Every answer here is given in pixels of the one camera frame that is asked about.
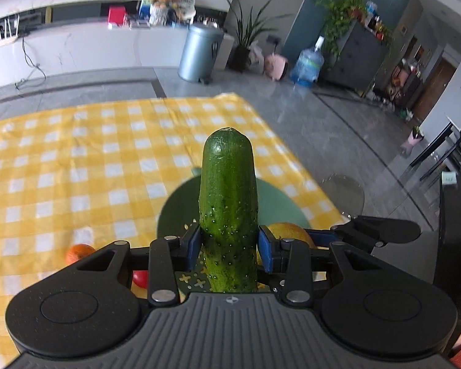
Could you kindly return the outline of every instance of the white bag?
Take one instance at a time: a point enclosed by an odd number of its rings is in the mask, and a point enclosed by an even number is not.
[[[264,56],[263,50],[258,46],[258,40],[254,40],[249,47],[249,66],[250,72],[263,74],[264,71]]]

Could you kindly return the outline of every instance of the cable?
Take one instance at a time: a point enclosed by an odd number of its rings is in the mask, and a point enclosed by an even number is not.
[[[22,35],[22,51],[24,51],[24,60],[26,61],[27,66],[32,68],[33,71],[29,74],[29,76],[27,78],[22,78],[20,80],[20,82],[14,83],[16,90],[20,90],[21,89],[20,86],[23,85],[24,83],[26,83],[27,81],[29,81],[31,75],[34,73],[35,70],[38,70],[43,74],[43,76],[44,76],[43,81],[41,83],[39,83],[38,85],[32,85],[32,86],[26,86],[26,87],[38,87],[38,86],[41,86],[44,82],[46,82],[46,73],[44,73],[44,71],[39,67],[39,64],[35,64],[32,61],[31,57],[26,53],[26,44],[24,43],[24,35]]]

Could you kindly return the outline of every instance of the logo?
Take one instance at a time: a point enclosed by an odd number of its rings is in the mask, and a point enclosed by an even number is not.
[[[234,305],[235,303],[238,303],[238,302],[239,302],[239,298],[234,297],[234,296],[232,296],[232,297],[227,297],[227,298],[226,298],[226,302],[229,303],[229,304],[231,304],[231,305]]]

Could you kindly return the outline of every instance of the trash can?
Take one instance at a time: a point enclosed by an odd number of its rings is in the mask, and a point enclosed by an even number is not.
[[[191,25],[179,64],[179,77],[209,83],[222,39],[224,32],[219,28],[202,23]]]

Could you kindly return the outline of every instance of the green plant leaves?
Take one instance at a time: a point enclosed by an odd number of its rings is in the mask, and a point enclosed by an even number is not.
[[[266,27],[267,23],[270,21],[276,21],[278,19],[289,17],[290,14],[276,15],[274,17],[263,17],[262,14],[266,7],[271,3],[272,0],[268,0],[259,10],[255,18],[253,18],[253,7],[249,10],[249,15],[247,21],[244,19],[242,5],[240,0],[236,0],[237,7],[239,12],[232,7],[230,0],[226,0],[230,7],[230,12],[235,16],[236,26],[232,28],[236,32],[237,44],[244,48],[249,48],[251,43],[264,32],[274,32],[277,31],[276,28]]]
[[[328,11],[322,29],[325,38],[323,51],[338,57],[337,40],[349,29],[353,11],[365,13],[365,0],[316,0],[316,5],[322,5]]]

